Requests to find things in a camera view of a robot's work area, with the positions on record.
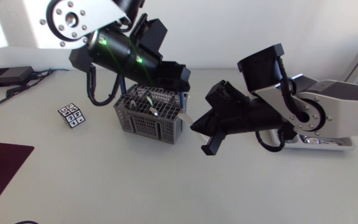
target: fiducial marker cube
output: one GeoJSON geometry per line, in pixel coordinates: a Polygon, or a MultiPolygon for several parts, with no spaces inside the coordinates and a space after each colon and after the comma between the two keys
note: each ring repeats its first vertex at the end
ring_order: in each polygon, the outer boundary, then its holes
{"type": "Polygon", "coordinates": [[[73,103],[63,107],[58,110],[58,112],[66,124],[71,128],[74,128],[85,121],[84,115],[73,103]]]}

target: black cable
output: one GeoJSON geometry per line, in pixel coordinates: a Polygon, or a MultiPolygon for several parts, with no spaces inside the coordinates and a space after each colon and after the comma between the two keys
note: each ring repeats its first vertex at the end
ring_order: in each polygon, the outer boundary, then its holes
{"type": "Polygon", "coordinates": [[[264,143],[264,141],[260,137],[259,131],[255,132],[256,138],[258,139],[258,142],[260,143],[260,145],[270,152],[280,152],[285,146],[283,131],[281,129],[279,129],[277,131],[277,134],[278,134],[278,138],[280,140],[280,145],[279,146],[269,146],[268,144],[264,143]]]}
{"type": "Polygon", "coordinates": [[[23,221],[23,222],[18,222],[16,224],[38,224],[38,223],[36,223],[34,221],[23,221]]]}
{"type": "Polygon", "coordinates": [[[42,80],[44,80],[45,78],[47,78],[49,75],[51,75],[53,72],[55,72],[57,70],[64,70],[64,69],[48,69],[48,70],[44,70],[41,72],[34,72],[32,74],[32,78],[38,79],[35,83],[33,83],[31,85],[19,86],[19,87],[15,87],[15,88],[11,88],[11,89],[7,90],[6,97],[4,99],[0,100],[0,104],[9,100],[13,96],[16,96],[16,95],[28,90],[31,87],[36,86],[38,83],[40,83],[42,80]]]}
{"type": "Polygon", "coordinates": [[[116,97],[118,87],[121,82],[121,78],[122,78],[122,76],[120,74],[117,74],[116,82],[114,83],[111,94],[109,95],[107,100],[105,100],[103,102],[98,102],[94,98],[94,92],[96,90],[96,68],[94,65],[92,65],[91,68],[89,69],[89,71],[86,73],[86,92],[87,92],[88,98],[91,100],[92,104],[94,104],[95,106],[106,106],[110,102],[112,102],[114,97],[116,97]]]}
{"type": "Polygon", "coordinates": [[[291,111],[291,113],[293,113],[296,118],[298,118],[300,121],[302,122],[307,122],[308,118],[307,118],[307,114],[305,115],[304,113],[302,113],[302,111],[297,107],[295,100],[292,98],[292,94],[294,94],[293,89],[290,89],[290,84],[289,84],[289,79],[287,77],[287,73],[285,72],[284,69],[284,64],[283,64],[283,60],[279,57],[277,59],[278,62],[278,67],[280,69],[280,72],[283,76],[283,78],[281,79],[281,92],[283,95],[283,99],[285,102],[285,105],[287,106],[287,108],[291,111]]]}

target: blue support stand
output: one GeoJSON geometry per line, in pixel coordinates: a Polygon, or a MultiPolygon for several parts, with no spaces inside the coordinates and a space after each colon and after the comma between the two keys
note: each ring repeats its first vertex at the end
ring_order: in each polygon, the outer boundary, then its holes
{"type": "Polygon", "coordinates": [[[184,92],[179,93],[179,104],[180,104],[180,108],[182,108],[182,109],[185,108],[185,93],[184,92]]]}
{"type": "Polygon", "coordinates": [[[119,84],[119,87],[120,87],[120,89],[121,89],[121,95],[127,94],[127,87],[126,87],[126,85],[125,85],[125,77],[123,77],[123,78],[121,79],[121,82],[120,82],[120,84],[119,84]]]}

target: cutlery basket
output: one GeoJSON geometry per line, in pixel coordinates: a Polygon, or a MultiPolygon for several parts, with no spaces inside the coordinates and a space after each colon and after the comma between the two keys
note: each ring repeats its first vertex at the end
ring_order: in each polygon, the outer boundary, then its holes
{"type": "Polygon", "coordinates": [[[114,109],[122,130],[174,144],[182,132],[183,123],[177,115],[186,113],[186,97],[184,93],[135,84],[120,96],[114,109]],[[158,116],[151,113],[147,97],[152,99],[158,116]],[[136,109],[130,107],[132,100],[136,109]]]}

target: white table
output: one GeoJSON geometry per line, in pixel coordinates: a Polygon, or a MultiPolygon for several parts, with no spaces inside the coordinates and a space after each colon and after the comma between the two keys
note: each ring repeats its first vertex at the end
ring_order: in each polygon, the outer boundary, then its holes
{"type": "MultiPolygon", "coordinates": [[[[99,72],[99,100],[114,79],[99,72]]],[[[222,79],[245,92],[237,70],[193,70],[194,120],[222,79]]],[[[125,133],[85,83],[58,72],[0,105],[0,142],[35,147],[0,196],[0,223],[358,223],[358,148],[271,153],[246,133],[208,157],[187,125],[175,145],[125,133]],[[74,129],[57,113],[69,103],[86,118],[74,129]]]]}

